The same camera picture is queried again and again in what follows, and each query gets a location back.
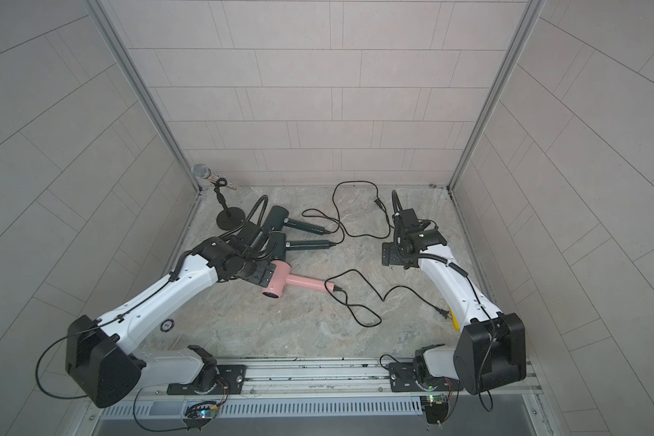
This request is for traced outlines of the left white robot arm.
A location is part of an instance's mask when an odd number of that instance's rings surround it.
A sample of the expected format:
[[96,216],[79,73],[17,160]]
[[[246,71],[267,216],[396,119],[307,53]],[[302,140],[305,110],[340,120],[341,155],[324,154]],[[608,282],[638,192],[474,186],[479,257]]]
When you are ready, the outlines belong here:
[[96,319],[83,315],[72,322],[66,335],[65,370],[100,409],[147,386],[176,384],[189,393],[210,392],[219,376],[210,352],[196,345],[177,352],[143,352],[141,342],[219,281],[239,278],[265,288],[275,269],[272,261],[256,261],[211,237],[182,254],[170,274],[138,296]]

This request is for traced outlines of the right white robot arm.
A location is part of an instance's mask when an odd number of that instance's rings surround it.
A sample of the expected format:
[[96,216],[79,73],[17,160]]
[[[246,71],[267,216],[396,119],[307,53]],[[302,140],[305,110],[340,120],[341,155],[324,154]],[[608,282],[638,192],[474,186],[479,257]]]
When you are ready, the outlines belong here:
[[436,230],[401,230],[381,249],[385,266],[419,268],[449,306],[460,337],[452,349],[424,347],[413,359],[425,387],[449,379],[472,395],[490,392],[527,376],[526,331],[518,314],[505,314],[460,267]]

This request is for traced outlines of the pink hair dryer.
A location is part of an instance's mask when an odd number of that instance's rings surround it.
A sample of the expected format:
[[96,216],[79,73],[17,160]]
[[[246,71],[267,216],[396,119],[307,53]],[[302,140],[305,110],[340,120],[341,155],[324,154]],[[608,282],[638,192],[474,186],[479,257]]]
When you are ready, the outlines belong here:
[[281,298],[287,286],[319,292],[335,291],[335,284],[332,282],[293,274],[291,265],[284,261],[271,261],[266,272],[268,276],[261,281],[262,295],[272,299]]

